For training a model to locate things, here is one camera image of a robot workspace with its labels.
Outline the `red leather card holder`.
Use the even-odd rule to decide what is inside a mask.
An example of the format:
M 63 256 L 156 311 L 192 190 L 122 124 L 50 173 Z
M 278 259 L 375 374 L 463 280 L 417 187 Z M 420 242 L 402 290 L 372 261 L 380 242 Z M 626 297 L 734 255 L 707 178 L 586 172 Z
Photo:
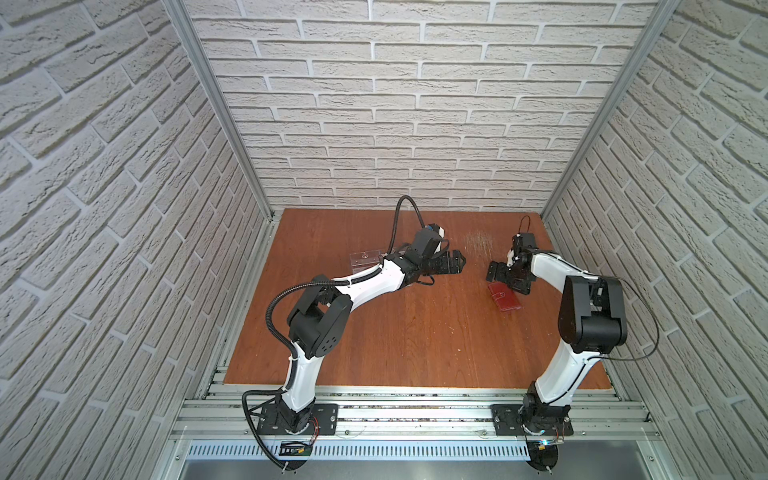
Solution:
M 491 299 L 501 312 L 512 312 L 522 308 L 516 293 L 502 282 L 488 284 Z

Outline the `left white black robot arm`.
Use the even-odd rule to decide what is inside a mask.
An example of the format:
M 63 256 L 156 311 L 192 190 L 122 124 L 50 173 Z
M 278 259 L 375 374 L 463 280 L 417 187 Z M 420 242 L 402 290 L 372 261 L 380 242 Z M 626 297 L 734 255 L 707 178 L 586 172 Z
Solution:
M 443 230 L 431 224 L 418 231 L 412 243 L 383 255 L 366 270 L 334 279 L 320 275 L 284 292 L 302 293 L 287 318 L 289 334 L 281 338 L 290 350 L 290 367 L 277 410 L 290 432 L 310 422 L 323 359 L 340 343 L 351 313 L 423 278 L 432 284 L 437 275 L 461 273 L 466 258 L 448 244 Z

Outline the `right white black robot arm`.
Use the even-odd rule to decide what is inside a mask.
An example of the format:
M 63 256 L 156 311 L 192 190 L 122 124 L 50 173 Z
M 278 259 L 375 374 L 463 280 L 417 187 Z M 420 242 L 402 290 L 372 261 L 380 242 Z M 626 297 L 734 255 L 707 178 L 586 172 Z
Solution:
M 625 343 L 628 328 L 621 282 L 582 270 L 518 233 L 505 262 L 492 261 L 486 280 L 528 295 L 535 281 L 561 293 L 560 343 L 547 369 L 531 384 L 518 410 L 530 435 L 566 433 L 573 396 L 591 368 Z

